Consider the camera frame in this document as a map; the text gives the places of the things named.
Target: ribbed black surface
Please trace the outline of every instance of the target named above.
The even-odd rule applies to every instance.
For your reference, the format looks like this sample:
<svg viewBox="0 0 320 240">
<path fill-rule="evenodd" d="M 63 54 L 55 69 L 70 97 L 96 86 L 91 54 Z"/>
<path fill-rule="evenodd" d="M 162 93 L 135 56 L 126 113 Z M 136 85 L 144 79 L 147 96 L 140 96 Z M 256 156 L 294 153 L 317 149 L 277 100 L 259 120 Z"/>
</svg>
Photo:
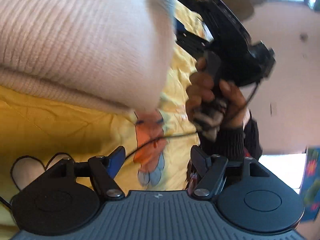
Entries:
<svg viewBox="0 0 320 240">
<path fill-rule="evenodd" d="M 278 236 L 255 236 L 222 220 L 214 207 L 191 199 L 185 191 L 131 191 L 124 200 L 107 203 L 97 218 L 64 236 L 36 236 L 21 231 L 14 240 L 301 240 L 291 231 Z"/>
</svg>

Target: orange cartoon character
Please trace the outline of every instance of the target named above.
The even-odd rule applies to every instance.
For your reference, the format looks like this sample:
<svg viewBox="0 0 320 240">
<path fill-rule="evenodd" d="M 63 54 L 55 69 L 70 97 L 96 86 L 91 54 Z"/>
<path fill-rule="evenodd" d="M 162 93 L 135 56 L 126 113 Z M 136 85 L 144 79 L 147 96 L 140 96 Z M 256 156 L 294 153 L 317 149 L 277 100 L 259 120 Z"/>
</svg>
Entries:
<svg viewBox="0 0 320 240">
<path fill-rule="evenodd" d="M 149 140 L 164 135 L 162 129 L 164 119 L 158 110 L 149 114 L 138 112 L 135 114 L 138 118 L 136 123 L 138 147 Z M 155 186 L 159 183 L 164 169 L 163 150 L 166 144 L 166 139 L 160 139 L 147 144 L 136 152 L 133 161 L 141 164 L 138 180 L 143 186 L 148 184 Z"/>
</svg>

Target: black cable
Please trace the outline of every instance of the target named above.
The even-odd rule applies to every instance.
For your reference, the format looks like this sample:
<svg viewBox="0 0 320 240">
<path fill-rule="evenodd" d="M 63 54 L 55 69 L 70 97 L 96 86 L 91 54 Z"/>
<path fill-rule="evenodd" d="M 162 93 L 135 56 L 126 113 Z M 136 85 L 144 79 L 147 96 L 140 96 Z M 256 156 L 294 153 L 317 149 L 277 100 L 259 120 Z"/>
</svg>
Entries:
<svg viewBox="0 0 320 240">
<path fill-rule="evenodd" d="M 11 210 L 11 205 L 0 196 L 0 202 Z"/>
<path fill-rule="evenodd" d="M 253 99 L 254 95 L 256 94 L 258 87 L 260 85 L 260 81 L 256 82 L 256 86 L 255 88 L 252 90 L 251 94 L 249 95 L 245 105 L 243 107 L 241 107 L 234 115 L 232 115 L 230 118 L 226 119 L 225 121 L 223 121 L 221 124 L 226 123 L 226 122 L 230 122 L 232 119 L 234 119 L 242 110 L 244 110 L 248 104 L 250 103 L 250 101 Z M 221 124 L 212 127 L 212 129 L 219 127 Z M 125 161 L 134 153 L 136 153 L 138 150 L 142 149 L 143 147 L 145 147 L 146 145 L 148 145 L 149 143 L 153 143 L 155 141 L 161 140 L 161 139 L 172 139 L 172 138 L 180 138 L 180 137 L 186 137 L 186 136 L 190 136 L 190 135 L 194 135 L 197 132 L 191 132 L 191 133 L 184 133 L 184 134 L 177 134 L 177 135 L 166 135 L 166 136 L 159 136 L 156 138 L 153 138 L 149 141 L 147 141 L 146 143 L 140 145 L 138 148 L 136 148 L 134 151 L 132 151 L 131 153 L 129 153 L 126 158 Z"/>
</svg>

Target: hand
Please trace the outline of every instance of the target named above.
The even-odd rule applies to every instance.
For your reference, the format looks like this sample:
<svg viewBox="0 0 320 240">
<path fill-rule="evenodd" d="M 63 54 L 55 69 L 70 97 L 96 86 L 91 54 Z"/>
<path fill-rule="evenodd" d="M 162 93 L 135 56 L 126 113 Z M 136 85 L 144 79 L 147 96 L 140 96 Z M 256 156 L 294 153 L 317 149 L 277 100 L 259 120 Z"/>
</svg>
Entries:
<svg viewBox="0 0 320 240">
<path fill-rule="evenodd" d="M 186 112 L 189 121 L 193 120 L 194 110 L 201 105 L 202 101 L 211 102 L 214 99 L 214 94 L 211 91 L 214 86 L 213 78 L 208 73 L 201 72 L 205 68 L 205 58 L 200 58 L 196 63 L 196 69 L 198 72 L 190 75 L 191 86 L 186 89 L 189 97 L 186 102 Z M 219 87 L 222 95 L 229 101 L 229 106 L 224 119 L 228 120 L 236 114 L 239 109 L 244 107 L 246 101 L 240 89 L 235 84 L 221 80 Z M 223 122 L 222 127 L 238 128 L 242 126 L 245 112 L 246 108 L 241 110 L 232 120 L 227 121 L 226 123 Z"/>
</svg>

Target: yellow blanket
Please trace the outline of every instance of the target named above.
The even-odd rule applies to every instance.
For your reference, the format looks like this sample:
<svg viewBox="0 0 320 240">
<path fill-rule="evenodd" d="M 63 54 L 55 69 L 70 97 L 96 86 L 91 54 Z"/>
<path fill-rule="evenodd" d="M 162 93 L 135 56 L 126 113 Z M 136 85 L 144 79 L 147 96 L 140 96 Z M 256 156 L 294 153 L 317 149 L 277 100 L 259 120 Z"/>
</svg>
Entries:
<svg viewBox="0 0 320 240">
<path fill-rule="evenodd" d="M 203 36 L 198 15 L 179 2 L 176 2 L 176 17 L 189 31 Z M 184 107 L 185 88 L 189 85 L 190 73 L 195 71 L 194 65 L 195 60 L 176 46 L 159 106 L 165 135 L 194 131 Z M 9 172 L 13 162 L 23 155 L 35 156 L 46 164 L 57 152 L 67 152 L 77 162 L 95 155 L 108 155 L 119 145 L 123 145 L 127 153 L 131 152 L 137 147 L 136 121 L 134 114 L 103 113 L 0 87 L 0 195 L 10 201 L 18 193 Z M 185 187 L 190 148 L 197 143 L 196 135 L 168 140 L 163 175 L 152 190 Z M 140 164 L 130 158 L 116 176 L 124 192 L 146 189 L 138 182 L 139 168 Z M 77 181 L 90 186 L 88 179 Z M 10 238 L 17 230 L 9 210 L 0 205 L 0 239 Z"/>
</svg>

